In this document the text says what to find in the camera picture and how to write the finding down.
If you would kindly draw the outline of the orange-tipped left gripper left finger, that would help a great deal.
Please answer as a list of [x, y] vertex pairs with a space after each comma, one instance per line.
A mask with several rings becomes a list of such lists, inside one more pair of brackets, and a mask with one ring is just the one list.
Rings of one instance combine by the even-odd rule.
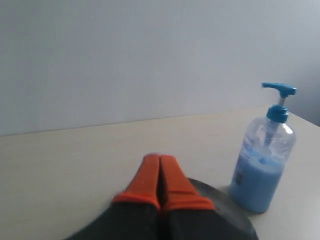
[[127, 188], [115, 195], [109, 207], [69, 240], [156, 240], [160, 203], [160, 156], [143, 157]]

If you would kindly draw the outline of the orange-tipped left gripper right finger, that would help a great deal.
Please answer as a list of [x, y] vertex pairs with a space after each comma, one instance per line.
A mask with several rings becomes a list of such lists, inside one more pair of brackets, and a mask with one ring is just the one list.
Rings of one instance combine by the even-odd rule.
[[187, 179], [174, 156], [160, 156], [163, 183], [162, 240], [251, 240], [216, 212], [214, 203], [201, 196]]

